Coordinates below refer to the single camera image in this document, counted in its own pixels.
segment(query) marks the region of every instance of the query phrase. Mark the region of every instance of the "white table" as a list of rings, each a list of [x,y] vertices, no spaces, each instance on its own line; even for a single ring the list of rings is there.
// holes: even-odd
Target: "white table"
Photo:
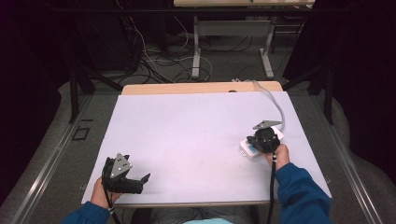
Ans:
[[[176,7],[275,7],[313,5],[315,0],[175,0]],[[255,35],[264,37],[260,49],[262,64],[268,79],[274,78],[268,51],[274,34],[276,17],[269,21],[198,21],[194,17],[194,58],[192,78],[198,78],[201,49],[200,35]]]
[[[125,92],[132,95],[119,96],[82,203],[91,198],[106,158],[115,158],[118,152],[131,156],[134,167],[128,178],[140,179],[148,173],[151,177],[142,194],[125,194],[117,206],[268,203],[268,163],[264,157],[243,157],[238,145],[254,134],[254,125],[263,119],[280,120],[280,114],[255,84],[229,85],[229,90],[238,92],[205,91],[227,83],[169,84],[165,91],[161,91],[162,84],[154,84],[148,85],[156,90],[152,94],[139,95],[129,86]],[[209,93],[180,93],[193,86]],[[145,85],[136,87],[145,89]],[[288,94],[273,91],[273,95],[285,113],[282,142],[290,148],[290,159],[307,169],[331,196]]]

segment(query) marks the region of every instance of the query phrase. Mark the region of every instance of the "small white object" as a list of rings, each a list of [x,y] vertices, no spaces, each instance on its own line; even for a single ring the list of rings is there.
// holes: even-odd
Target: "small white object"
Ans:
[[[276,128],[274,126],[272,126],[271,128],[277,134],[277,138],[279,140],[281,140],[284,137],[283,133],[278,128]],[[257,150],[251,144],[249,144],[247,139],[242,140],[242,142],[239,144],[239,148],[241,149],[242,155],[245,155],[249,159],[253,159],[260,155],[259,150]]]

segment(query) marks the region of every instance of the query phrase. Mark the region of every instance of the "blue sleeve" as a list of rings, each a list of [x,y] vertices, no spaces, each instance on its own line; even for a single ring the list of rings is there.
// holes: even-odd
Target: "blue sleeve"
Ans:
[[[90,202],[69,214],[62,224],[106,224],[110,213],[107,209]]]
[[[331,199],[305,169],[288,163],[276,172],[276,180],[282,224],[332,223],[329,219]]]

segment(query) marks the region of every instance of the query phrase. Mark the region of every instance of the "gray carpet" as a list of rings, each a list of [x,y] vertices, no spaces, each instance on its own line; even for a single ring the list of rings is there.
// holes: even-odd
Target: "gray carpet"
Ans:
[[[209,39],[211,49],[230,49],[239,43],[244,37],[227,37]],[[276,39],[276,53],[270,54],[273,70],[276,72],[276,80],[285,83],[282,78],[282,71],[292,51],[295,36],[287,35]],[[258,52],[259,42],[253,39],[248,50],[232,53],[204,51],[206,57],[212,64],[213,73],[210,81],[231,81],[232,78],[265,80],[262,73],[262,64]],[[191,67],[191,61],[180,62],[184,66]],[[209,70],[210,65],[202,61],[203,68]],[[176,74],[184,70],[179,65],[159,66],[162,74],[173,78]],[[121,84],[136,83],[138,77],[126,78]],[[90,128],[85,141],[67,141],[64,154],[57,168],[50,178],[50,182],[45,186],[40,200],[32,205],[32,213],[27,215],[28,223],[59,223],[59,221],[69,212],[80,206],[80,199],[83,190],[80,187],[87,182],[90,171],[96,160],[99,147],[106,132],[111,111],[116,103],[117,92],[100,82],[94,82],[97,92],[90,98],[86,110],[82,112],[75,129]],[[295,106],[297,115],[303,125],[308,141],[314,150],[319,166],[323,174],[331,180],[329,188],[333,196],[331,218],[334,223],[366,223],[360,204],[353,189],[347,179],[340,161],[337,158],[334,142],[330,138],[329,131],[321,118],[321,114],[315,107],[312,97],[306,95],[306,84],[298,85],[290,90],[290,98]],[[0,208],[1,223],[11,223],[11,220],[19,213],[18,209],[23,204],[23,200],[29,194],[29,190],[40,175],[44,164],[48,161],[51,153],[59,149],[59,142],[63,139],[64,133],[68,129],[68,119],[70,116],[69,89],[65,85],[60,88],[63,102],[58,110],[56,118],[52,122],[47,135],[37,149],[31,163],[21,177],[15,189],[9,194],[7,200]],[[339,133],[342,141],[347,146],[348,127],[347,120],[342,112],[342,107],[334,102],[333,119],[334,128]],[[377,208],[383,223],[395,223],[396,217],[392,211],[396,210],[396,190],[389,179],[373,165],[353,157],[355,165],[364,185],[368,189],[368,194],[372,196],[373,204]],[[261,220],[266,217],[267,206],[261,206]],[[119,216],[129,223],[133,210],[120,209]],[[279,207],[276,207],[274,221],[278,222]]]

